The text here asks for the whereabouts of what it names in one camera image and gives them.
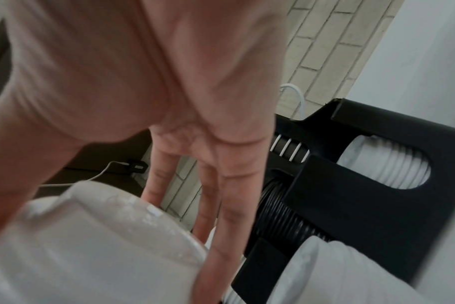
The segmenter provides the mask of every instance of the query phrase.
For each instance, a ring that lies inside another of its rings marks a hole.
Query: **power cord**
[[[305,107],[306,107],[306,99],[304,99],[304,94],[301,92],[301,90],[299,89],[298,86],[293,85],[293,84],[287,83],[287,84],[281,85],[280,89],[284,89],[284,88],[293,89],[297,93],[297,97],[299,98],[299,102],[300,102],[300,107],[299,107],[299,111],[298,111],[298,113],[300,113],[299,120],[303,120],[305,118],[304,115],[305,115]]]
[[[124,166],[129,166],[130,164],[129,163],[124,163],[124,162],[120,162],[120,161],[110,161],[106,168],[104,168],[103,171],[101,171],[100,174],[96,175],[95,177],[91,177],[90,179],[87,179],[86,181],[90,181],[90,180],[94,180],[98,177],[100,177],[101,175],[103,175],[108,169],[109,169],[109,166],[111,166],[111,164],[121,164],[121,165],[124,165]],[[72,186],[74,185],[75,183],[70,183],[70,184],[44,184],[44,185],[41,185],[39,186],[39,188],[44,188],[44,187],[66,187],[66,186]]]

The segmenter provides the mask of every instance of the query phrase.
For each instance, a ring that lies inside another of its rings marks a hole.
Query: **finger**
[[[193,290],[194,303],[217,303],[231,283],[246,247],[264,171],[221,178],[222,205],[209,255]]]
[[[197,170],[202,185],[199,211],[192,233],[203,243],[206,243],[211,229],[214,227],[221,202],[218,171],[205,163],[197,162]]]
[[[141,198],[152,205],[159,207],[166,190],[174,177],[179,163],[179,155],[165,153],[152,144],[151,169],[147,178],[146,187]]]

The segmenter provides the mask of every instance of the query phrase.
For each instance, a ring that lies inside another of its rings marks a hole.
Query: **ribbed hose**
[[[325,232],[284,205],[283,198],[287,190],[288,184],[279,178],[264,186],[246,254],[260,237],[287,256],[293,255],[312,235],[325,241],[332,240]]]

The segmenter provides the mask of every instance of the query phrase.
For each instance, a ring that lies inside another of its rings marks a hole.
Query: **palm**
[[[7,24],[12,81],[37,117],[85,142],[150,128],[144,199],[160,204],[180,155],[199,160],[201,240],[222,206],[194,298],[218,300],[251,229],[273,134],[278,1],[10,0]]]

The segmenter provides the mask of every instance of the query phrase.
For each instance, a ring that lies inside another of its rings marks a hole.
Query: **skin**
[[[13,70],[0,96],[0,230],[84,145],[149,128],[142,198],[159,206],[189,155],[203,187],[193,231],[201,241],[219,210],[192,293],[194,303],[218,303],[249,237],[274,132],[279,1],[8,0],[6,23]]]

